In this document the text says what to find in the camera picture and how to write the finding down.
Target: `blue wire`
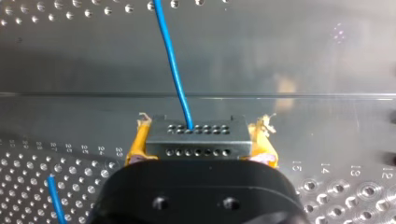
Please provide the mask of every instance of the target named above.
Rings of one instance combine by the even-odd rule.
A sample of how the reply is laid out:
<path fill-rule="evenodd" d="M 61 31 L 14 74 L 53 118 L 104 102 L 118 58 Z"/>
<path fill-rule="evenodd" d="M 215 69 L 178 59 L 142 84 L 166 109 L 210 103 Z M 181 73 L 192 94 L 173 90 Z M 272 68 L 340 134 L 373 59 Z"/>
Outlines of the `blue wire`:
<path fill-rule="evenodd" d="M 47 178 L 47 182 L 49 183 L 49 195 L 52 199 L 53 209 L 58 217 L 58 222 L 59 224 L 67 224 L 66 219 L 64 219 L 64 210 L 62 209 L 61 200 L 59 200 L 58 192 L 56 191 L 55 179 L 52 175 Z"/>
<path fill-rule="evenodd" d="M 177 61 L 172 46 L 171 36 L 169 35 L 168 27 L 166 26 L 165 16 L 163 15 L 163 7 L 161 6 L 161 0 L 154 0 L 155 12 L 157 14 L 158 24 L 160 25 L 161 33 L 163 34 L 163 42 L 165 42 L 166 52 L 168 53 L 168 60 L 172 70 L 172 76 L 175 82 L 178 99 L 183 108 L 184 117 L 186 119 L 187 127 L 189 129 L 194 128 L 192 121 L 189 104 L 187 103 L 186 96 L 183 91 L 183 84 L 181 83 L 180 76 L 177 69 Z"/>

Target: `screw hole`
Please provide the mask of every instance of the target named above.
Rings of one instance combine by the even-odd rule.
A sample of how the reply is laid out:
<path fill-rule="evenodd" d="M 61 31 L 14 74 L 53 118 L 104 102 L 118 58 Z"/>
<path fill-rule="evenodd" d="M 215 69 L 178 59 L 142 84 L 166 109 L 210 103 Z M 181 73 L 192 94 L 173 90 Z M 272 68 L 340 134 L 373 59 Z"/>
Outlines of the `screw hole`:
<path fill-rule="evenodd" d="M 306 213 L 312 213 L 314 211 L 314 206 L 312 206 L 310 204 L 306 205 L 304 210 L 305 210 Z"/>
<path fill-rule="evenodd" d="M 81 2 L 79 0 L 73 0 L 74 7 L 81 7 Z"/>
<path fill-rule="evenodd" d="M 92 16 L 92 12 L 91 12 L 89 9 L 86 9 L 86 10 L 84 11 L 84 14 L 85 14 L 85 16 L 88 17 L 88 18 L 90 18 L 90 17 Z"/>
<path fill-rule="evenodd" d="M 348 208 L 353 208 L 356 207 L 357 205 L 358 205 L 358 200 L 356 200 L 355 197 L 346 198 L 346 206 Z"/>
<path fill-rule="evenodd" d="M 363 220 L 369 220 L 373 217 L 373 215 L 370 212 L 362 212 L 361 213 L 361 219 Z"/>
<path fill-rule="evenodd" d="M 66 12 L 66 18 L 67 18 L 67 19 L 73 20 L 73 17 L 74 17 L 73 13 L 71 13 L 71 12 Z"/>
<path fill-rule="evenodd" d="M 53 5 L 55 6 L 56 9 L 62 9 L 64 7 L 64 5 L 62 4 L 62 0 L 55 0 Z"/>
<path fill-rule="evenodd" d="M 367 187 L 367 188 L 363 189 L 363 195 L 366 197 L 373 196 L 374 193 L 375 193 L 375 190 L 371 187 Z"/>
<path fill-rule="evenodd" d="M 157 197 L 154 199 L 152 207 L 156 210 L 162 211 L 169 207 L 169 202 L 164 197 Z"/>
<path fill-rule="evenodd" d="M 172 0 L 171 1 L 171 7 L 172 8 L 178 8 L 178 1 L 177 0 Z"/>
<path fill-rule="evenodd" d="M 106 14 L 107 16 L 111 15 L 112 12 L 113 12 L 113 11 L 110 9 L 110 7 L 105 7 L 105 14 Z"/>
<path fill-rule="evenodd" d="M 148 3 L 148 10 L 149 11 L 154 11 L 154 3 L 153 2 L 149 2 Z"/>
<path fill-rule="evenodd" d="M 202 6 L 203 4 L 204 4 L 204 0 L 195 0 L 195 4 L 197 5 L 197 6 Z"/>
<path fill-rule="evenodd" d="M 125 11 L 127 12 L 127 13 L 132 13 L 133 11 L 134 11 L 134 8 L 131 6 L 131 5 L 126 5 L 126 7 L 125 7 Z"/>
<path fill-rule="evenodd" d="M 223 200 L 223 207 L 227 210 L 237 210 L 240 208 L 240 203 L 235 198 L 226 198 Z"/>

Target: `printed number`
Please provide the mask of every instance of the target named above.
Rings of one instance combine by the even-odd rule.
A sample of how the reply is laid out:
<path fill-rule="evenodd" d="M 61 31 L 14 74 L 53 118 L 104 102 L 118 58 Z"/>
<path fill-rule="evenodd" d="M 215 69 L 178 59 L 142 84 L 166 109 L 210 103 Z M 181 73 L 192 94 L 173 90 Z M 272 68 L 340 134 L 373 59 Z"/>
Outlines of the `printed number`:
<path fill-rule="evenodd" d="M 73 152 L 71 144 L 64 144 L 64 146 L 66 147 L 66 152 L 69 152 L 69 153 Z"/>
<path fill-rule="evenodd" d="M 322 168 L 322 173 L 323 174 L 328 174 L 330 171 L 328 170 L 328 169 L 326 169 L 326 168 Z"/>
<path fill-rule="evenodd" d="M 392 173 L 382 173 L 382 178 L 383 179 L 392 179 L 393 174 Z"/>
<path fill-rule="evenodd" d="M 9 140 L 9 146 L 15 147 L 15 140 Z"/>
<path fill-rule="evenodd" d="M 117 156 L 118 156 L 118 157 L 122 157 L 122 156 L 123 156 L 123 154 L 122 154 L 122 147 L 116 147 L 116 152 L 117 152 Z"/>
<path fill-rule="evenodd" d="M 38 150 L 43 149 L 43 144 L 41 142 L 35 142 L 35 144 L 37 145 Z"/>
<path fill-rule="evenodd" d="M 56 143 L 50 143 L 51 149 L 54 151 L 58 151 L 58 148 L 56 147 Z"/>
<path fill-rule="evenodd" d="M 29 148 L 28 142 L 27 142 L 27 141 L 22 141 L 22 143 L 23 143 L 23 147 L 24 147 L 24 148 Z"/>
<path fill-rule="evenodd" d="M 299 165 L 295 165 L 293 166 L 291 169 L 293 169 L 293 171 L 302 171 L 303 167 L 299 166 Z"/>
<path fill-rule="evenodd" d="M 99 150 L 99 155 L 105 155 L 105 148 L 104 147 L 98 147 Z"/>
<path fill-rule="evenodd" d="M 88 154 L 88 146 L 81 145 L 81 148 L 82 148 L 82 153 Z"/>
<path fill-rule="evenodd" d="M 360 170 L 351 170 L 350 171 L 350 175 L 352 175 L 352 176 L 360 176 L 361 175 L 361 171 Z"/>

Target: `metal plate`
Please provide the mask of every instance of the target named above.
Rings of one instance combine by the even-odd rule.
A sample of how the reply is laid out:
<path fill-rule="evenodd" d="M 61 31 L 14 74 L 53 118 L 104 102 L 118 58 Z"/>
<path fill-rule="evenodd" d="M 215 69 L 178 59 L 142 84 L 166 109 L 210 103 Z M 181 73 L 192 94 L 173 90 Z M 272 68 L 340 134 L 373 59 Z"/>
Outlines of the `metal plate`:
<path fill-rule="evenodd" d="M 169 119 L 182 116 L 181 110 L 177 110 L 176 98 L 12 97 L 0 99 L 0 105 L 2 151 L 15 157 L 21 150 L 26 151 L 23 141 L 29 143 L 29 148 L 42 142 L 46 152 L 51 150 L 51 143 L 55 143 L 60 146 L 57 163 L 61 163 L 59 157 L 66 156 L 73 158 L 70 162 L 81 156 L 96 161 L 123 160 L 134 139 L 138 112 L 155 114 L 159 111 L 156 105 L 162 105 L 161 112 Z M 243 114 L 247 122 L 255 121 L 258 115 L 276 112 L 272 124 L 277 133 L 271 135 L 270 140 L 279 153 L 279 169 L 293 182 L 307 211 L 310 211 L 308 205 L 313 207 L 309 212 L 313 222 L 324 217 L 329 223 L 343 223 L 350 219 L 356 223 L 389 223 L 393 217 L 396 209 L 393 200 L 395 164 L 392 160 L 396 144 L 394 99 L 197 98 L 191 99 L 191 108 L 194 108 L 196 119 L 223 119 L 232 114 Z M 15 149 L 10 147 L 10 140 L 17 143 Z M 63 147 L 65 144 L 70 144 L 73 150 L 67 152 L 67 147 Z M 6 175 L 7 169 L 0 174 L 0 180 L 4 182 Z M 339 185 L 344 191 L 334 191 L 340 189 Z M 370 191 L 368 187 L 373 189 L 374 196 L 369 195 L 367 199 L 364 191 Z M 319 203 L 324 200 L 322 194 L 329 200 L 325 204 Z M 347 207 L 346 201 L 353 199 L 350 197 L 355 197 L 357 206 Z M 335 217 L 332 213 L 339 214 L 337 208 L 341 215 Z M 363 213 L 372 217 L 361 220 Z"/>
<path fill-rule="evenodd" d="M 7 22 L 0 25 L 0 91 L 174 92 L 149 1 L 77 2 L 79 7 L 72 0 L 0 3 L 0 20 Z M 187 92 L 396 89 L 394 1 L 177 2 L 178 8 L 170 0 L 163 5 Z"/>

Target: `metal workbench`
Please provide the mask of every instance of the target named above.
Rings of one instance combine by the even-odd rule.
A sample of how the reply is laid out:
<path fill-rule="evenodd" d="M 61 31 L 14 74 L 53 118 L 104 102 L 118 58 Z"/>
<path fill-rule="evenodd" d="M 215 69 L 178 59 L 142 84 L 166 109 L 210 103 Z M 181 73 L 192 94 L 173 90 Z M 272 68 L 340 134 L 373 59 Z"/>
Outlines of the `metal workbench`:
<path fill-rule="evenodd" d="M 313 223 L 396 218 L 396 2 L 163 1 L 195 119 L 263 114 Z M 0 1 L 0 223 L 85 223 L 138 112 L 183 119 L 152 3 Z"/>

